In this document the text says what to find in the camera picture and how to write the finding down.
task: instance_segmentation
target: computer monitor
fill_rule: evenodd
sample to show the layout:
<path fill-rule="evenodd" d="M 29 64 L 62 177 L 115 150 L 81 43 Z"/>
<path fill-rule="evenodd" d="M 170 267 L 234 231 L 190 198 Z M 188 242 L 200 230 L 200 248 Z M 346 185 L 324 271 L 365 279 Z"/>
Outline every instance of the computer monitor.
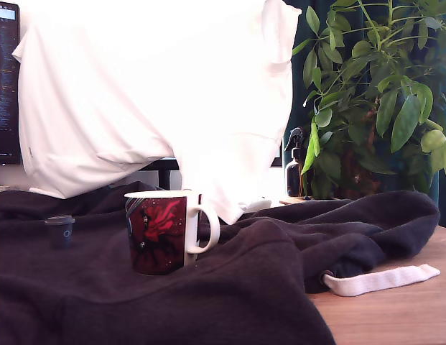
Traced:
<path fill-rule="evenodd" d="M 18 75 L 19 7 L 0 1 L 0 164 L 20 163 Z"/>

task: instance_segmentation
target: mug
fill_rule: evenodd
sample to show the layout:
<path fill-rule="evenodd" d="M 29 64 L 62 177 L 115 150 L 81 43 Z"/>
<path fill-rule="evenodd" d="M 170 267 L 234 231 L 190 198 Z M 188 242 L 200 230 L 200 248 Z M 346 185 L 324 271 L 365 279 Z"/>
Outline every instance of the mug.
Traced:
<path fill-rule="evenodd" d="M 125 195 L 131 264 L 143 275 L 166 275 L 192 264 L 197 254 L 220 238 L 216 212 L 200 205 L 192 190 L 154 190 Z M 199 247 L 198 224 L 203 211 L 210 222 L 210 241 Z"/>

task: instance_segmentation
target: spray bottle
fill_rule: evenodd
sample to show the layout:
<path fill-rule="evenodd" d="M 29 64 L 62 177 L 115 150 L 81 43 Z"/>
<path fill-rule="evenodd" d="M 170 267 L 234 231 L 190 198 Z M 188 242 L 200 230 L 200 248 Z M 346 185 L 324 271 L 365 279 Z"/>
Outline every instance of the spray bottle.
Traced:
<path fill-rule="evenodd" d="M 287 182 L 288 196 L 303 196 L 303 180 L 301 176 L 302 167 L 304 166 L 304 155 L 307 150 L 303 147 L 306 140 L 306 131 L 302 127 L 292 130 L 285 151 L 292 150 L 291 161 L 285 168 L 285 180 Z"/>

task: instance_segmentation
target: wooden desk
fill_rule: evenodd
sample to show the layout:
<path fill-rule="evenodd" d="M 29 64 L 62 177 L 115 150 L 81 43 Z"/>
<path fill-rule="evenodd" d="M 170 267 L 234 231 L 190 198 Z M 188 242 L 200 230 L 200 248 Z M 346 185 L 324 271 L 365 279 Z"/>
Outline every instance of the wooden desk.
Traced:
<path fill-rule="evenodd" d="M 446 228 L 438 227 L 415 258 L 385 264 L 376 271 L 422 264 L 441 274 L 426 282 L 358 297 L 310 295 L 336 343 L 446 344 Z"/>

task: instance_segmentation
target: white fabric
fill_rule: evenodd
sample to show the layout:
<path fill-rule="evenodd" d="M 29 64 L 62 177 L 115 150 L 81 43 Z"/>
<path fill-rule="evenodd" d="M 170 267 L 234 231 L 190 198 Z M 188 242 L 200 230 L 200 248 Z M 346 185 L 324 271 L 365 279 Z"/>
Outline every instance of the white fabric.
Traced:
<path fill-rule="evenodd" d="M 14 52 L 30 190 L 69 198 L 176 157 L 182 188 L 235 222 L 287 125 L 301 11 L 282 0 L 57 3 L 33 12 Z"/>
<path fill-rule="evenodd" d="M 423 264 L 421 266 L 398 267 L 393 270 L 368 273 L 352 278 L 334 278 L 330 275 L 323 275 L 322 279 L 336 295 L 354 297 L 373 291 L 424 282 L 439 274 L 440 271 L 436 268 Z"/>

